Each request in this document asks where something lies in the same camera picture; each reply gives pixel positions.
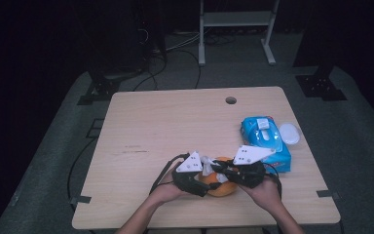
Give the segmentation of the white wet wipe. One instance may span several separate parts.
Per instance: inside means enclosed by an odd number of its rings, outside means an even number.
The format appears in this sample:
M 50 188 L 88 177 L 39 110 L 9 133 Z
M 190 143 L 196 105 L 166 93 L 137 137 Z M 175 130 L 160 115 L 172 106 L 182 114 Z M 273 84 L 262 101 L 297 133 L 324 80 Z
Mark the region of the white wet wipe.
M 213 182 L 220 182 L 224 183 L 228 181 L 228 178 L 222 174 L 218 174 L 214 171 L 214 169 L 210 166 L 211 164 L 215 163 L 213 158 L 207 157 L 208 164 L 203 164 L 203 170 L 202 170 L 202 178 L 206 179 L 210 183 Z

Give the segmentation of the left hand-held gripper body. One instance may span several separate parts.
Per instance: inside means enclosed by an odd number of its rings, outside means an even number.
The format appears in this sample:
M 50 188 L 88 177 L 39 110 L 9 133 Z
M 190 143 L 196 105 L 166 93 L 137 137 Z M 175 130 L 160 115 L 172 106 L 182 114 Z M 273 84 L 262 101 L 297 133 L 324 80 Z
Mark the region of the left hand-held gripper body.
M 209 185 L 197 180 L 203 171 L 203 164 L 197 151 L 188 153 L 184 160 L 172 171 L 173 183 L 182 191 L 204 197 Z

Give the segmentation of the blue wet wipe pack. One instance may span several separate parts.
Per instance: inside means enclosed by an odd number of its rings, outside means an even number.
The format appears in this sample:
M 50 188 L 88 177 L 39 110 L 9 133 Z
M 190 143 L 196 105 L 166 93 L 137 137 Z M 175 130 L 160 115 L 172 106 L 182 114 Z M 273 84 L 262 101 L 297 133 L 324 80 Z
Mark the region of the blue wet wipe pack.
M 291 171 L 292 156 L 288 145 L 300 140 L 299 131 L 293 124 L 284 123 L 278 127 L 270 116 L 246 117 L 242 121 L 241 133 L 245 144 L 275 150 L 274 154 L 262 159 L 269 172 Z

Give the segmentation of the person's left hand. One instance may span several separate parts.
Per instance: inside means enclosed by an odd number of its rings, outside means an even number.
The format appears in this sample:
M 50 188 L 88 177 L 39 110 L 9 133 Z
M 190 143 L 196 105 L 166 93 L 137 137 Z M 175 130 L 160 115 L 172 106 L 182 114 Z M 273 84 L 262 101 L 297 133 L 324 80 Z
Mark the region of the person's left hand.
M 187 192 L 180 190 L 173 183 L 172 171 L 169 171 L 164 175 L 159 185 L 149 195 L 148 201 L 154 207 L 158 208 L 161 205 L 176 200 L 184 195 L 187 195 Z

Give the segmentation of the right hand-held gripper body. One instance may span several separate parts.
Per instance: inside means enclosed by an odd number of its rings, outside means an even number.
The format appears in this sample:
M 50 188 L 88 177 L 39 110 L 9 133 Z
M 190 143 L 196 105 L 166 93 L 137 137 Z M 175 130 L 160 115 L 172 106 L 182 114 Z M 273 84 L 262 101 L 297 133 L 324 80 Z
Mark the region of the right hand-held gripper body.
M 248 188 L 256 187 L 266 174 L 262 160 L 275 153 L 273 148 L 240 146 L 236 156 L 227 162 L 228 167 L 233 170 L 229 173 L 230 180 Z

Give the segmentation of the person's right hand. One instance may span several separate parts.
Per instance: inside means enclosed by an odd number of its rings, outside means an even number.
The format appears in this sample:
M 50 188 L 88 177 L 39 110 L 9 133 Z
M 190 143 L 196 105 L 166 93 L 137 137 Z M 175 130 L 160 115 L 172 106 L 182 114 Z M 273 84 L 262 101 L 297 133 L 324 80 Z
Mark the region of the person's right hand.
M 278 186 L 270 177 L 265 177 L 263 181 L 254 188 L 240 185 L 240 189 L 242 189 L 256 205 L 270 215 L 276 215 L 283 209 Z

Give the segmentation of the black stand base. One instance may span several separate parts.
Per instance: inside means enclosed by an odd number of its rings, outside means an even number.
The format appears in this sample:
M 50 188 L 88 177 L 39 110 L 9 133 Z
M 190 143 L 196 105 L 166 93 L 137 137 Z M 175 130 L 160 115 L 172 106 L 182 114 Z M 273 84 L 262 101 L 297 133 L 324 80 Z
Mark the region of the black stand base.
M 84 95 L 80 96 L 78 105 L 90 105 L 95 101 L 109 101 L 119 91 L 121 80 L 108 79 L 102 72 L 90 70 L 91 83 Z
M 296 75 L 303 94 L 307 98 L 321 98 L 324 101 L 346 100 L 344 93 L 329 78 L 332 69 L 332 66 L 321 65 L 313 74 Z

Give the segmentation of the white metal stand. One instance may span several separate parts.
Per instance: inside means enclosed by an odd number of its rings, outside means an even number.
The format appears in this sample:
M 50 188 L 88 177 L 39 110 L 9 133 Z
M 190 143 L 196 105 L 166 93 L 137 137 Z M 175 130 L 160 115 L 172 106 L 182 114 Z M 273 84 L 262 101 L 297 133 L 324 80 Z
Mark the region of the white metal stand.
M 206 46 L 205 46 L 205 29 L 211 27 L 240 27 L 240 26 L 266 26 L 267 32 L 265 37 L 260 40 L 264 50 L 267 62 L 275 65 L 277 62 L 274 58 L 270 47 L 270 40 L 273 33 L 280 0 L 274 0 L 274 4 L 269 11 L 256 12 L 206 12 L 205 0 L 200 0 L 199 14 L 199 45 L 198 61 L 199 65 L 206 64 Z

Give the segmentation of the orange plush toy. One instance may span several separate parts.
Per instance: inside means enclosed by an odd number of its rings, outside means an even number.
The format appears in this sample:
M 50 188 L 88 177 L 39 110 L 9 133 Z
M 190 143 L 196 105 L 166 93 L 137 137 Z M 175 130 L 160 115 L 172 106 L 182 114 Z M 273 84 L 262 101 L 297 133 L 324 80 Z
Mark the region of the orange plush toy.
M 226 161 L 229 160 L 228 157 L 217 157 L 217 158 L 213 158 L 213 159 L 214 159 L 215 162 L 219 162 L 219 161 L 226 162 Z M 198 179 L 202 183 L 205 183 L 207 185 L 210 184 L 209 181 L 202 178 L 202 172 L 199 173 Z M 225 197 L 225 196 L 228 196 L 228 195 L 234 193 L 237 190 L 237 188 L 238 188 L 238 186 L 234 182 L 228 180 L 227 182 L 222 183 L 222 185 L 218 189 L 209 190 L 208 194 L 213 196 L 213 197 Z

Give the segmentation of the grey tape strip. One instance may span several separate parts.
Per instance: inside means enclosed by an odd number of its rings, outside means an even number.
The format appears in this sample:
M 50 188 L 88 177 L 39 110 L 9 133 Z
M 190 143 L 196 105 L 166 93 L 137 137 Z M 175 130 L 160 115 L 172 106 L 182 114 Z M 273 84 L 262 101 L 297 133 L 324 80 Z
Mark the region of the grey tape strip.
M 92 197 L 89 197 L 89 196 L 72 197 L 69 200 L 69 204 L 71 205 L 77 205 L 78 203 L 89 204 L 91 202 L 91 199 Z
M 318 190 L 317 195 L 319 196 L 319 198 L 331 197 L 334 200 L 338 200 L 341 198 L 337 192 L 332 192 L 330 190 Z

